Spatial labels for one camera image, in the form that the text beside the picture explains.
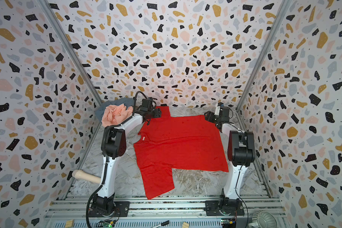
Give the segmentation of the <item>red t shirt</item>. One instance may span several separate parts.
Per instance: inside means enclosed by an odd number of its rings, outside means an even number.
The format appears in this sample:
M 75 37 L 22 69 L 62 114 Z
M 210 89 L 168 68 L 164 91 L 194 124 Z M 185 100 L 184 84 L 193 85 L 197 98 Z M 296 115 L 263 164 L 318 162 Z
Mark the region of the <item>red t shirt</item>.
M 203 115 L 172 117 L 161 106 L 161 117 L 144 123 L 134 143 L 147 199 L 175 188 L 173 169 L 228 172 L 219 130 Z

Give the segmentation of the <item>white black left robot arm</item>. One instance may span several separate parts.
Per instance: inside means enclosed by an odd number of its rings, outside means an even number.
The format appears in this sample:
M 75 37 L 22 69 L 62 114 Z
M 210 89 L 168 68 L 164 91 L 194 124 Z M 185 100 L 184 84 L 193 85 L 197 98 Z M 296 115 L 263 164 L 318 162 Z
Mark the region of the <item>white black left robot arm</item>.
M 105 127 L 101 142 L 102 176 L 99 187 L 87 201 L 86 220 L 96 217 L 127 216 L 125 208 L 129 206 L 129 202 L 122 203 L 120 206 L 114 202 L 116 172 L 127 148 L 126 136 L 144 122 L 161 117 L 160 109 L 156 108 L 156 101 L 141 91 L 136 92 L 132 106 L 126 108 L 122 104 L 119 108 L 124 110 L 119 115 L 119 119 L 115 119 L 117 117 L 115 113 L 103 114 L 102 123 Z

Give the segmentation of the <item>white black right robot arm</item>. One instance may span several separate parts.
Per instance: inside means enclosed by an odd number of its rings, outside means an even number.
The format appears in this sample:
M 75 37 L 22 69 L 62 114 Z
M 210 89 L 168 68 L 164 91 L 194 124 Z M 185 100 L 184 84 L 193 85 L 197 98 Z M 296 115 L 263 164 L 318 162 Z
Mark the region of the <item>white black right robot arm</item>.
M 254 134 L 235 126 L 230 120 L 231 112 L 228 106 L 218 103 L 214 112 L 204 114 L 205 120 L 214 123 L 221 133 L 229 137 L 227 182 L 218 200 L 205 202 L 207 216 L 243 216 L 247 210 L 240 189 L 246 171 L 255 160 Z

